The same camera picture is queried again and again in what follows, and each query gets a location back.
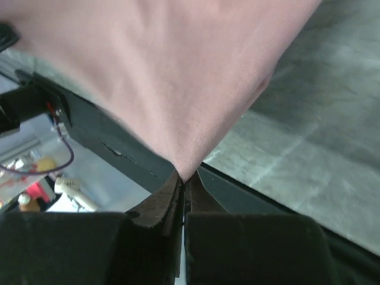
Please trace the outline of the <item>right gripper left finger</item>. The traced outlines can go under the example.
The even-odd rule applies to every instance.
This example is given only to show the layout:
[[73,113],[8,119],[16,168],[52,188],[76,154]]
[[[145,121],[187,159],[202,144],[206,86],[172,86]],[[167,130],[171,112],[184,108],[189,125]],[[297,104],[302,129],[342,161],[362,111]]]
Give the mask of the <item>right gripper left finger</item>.
[[2,284],[173,284],[182,181],[176,172],[124,213],[1,215]]

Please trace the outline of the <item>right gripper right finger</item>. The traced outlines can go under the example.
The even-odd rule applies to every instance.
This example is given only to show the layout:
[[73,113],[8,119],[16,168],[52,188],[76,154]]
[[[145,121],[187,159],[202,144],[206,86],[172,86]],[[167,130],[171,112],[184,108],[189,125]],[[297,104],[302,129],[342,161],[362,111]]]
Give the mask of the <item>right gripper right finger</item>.
[[185,184],[188,284],[334,284],[324,232],[299,214],[230,214],[198,173]]

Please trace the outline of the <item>dusty pink t shirt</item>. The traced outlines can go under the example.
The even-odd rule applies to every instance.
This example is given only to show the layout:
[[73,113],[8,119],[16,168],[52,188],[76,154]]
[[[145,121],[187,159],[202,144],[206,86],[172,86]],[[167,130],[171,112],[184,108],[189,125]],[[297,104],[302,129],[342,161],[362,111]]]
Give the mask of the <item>dusty pink t shirt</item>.
[[2,1],[16,47],[74,79],[183,180],[266,89],[319,1]]

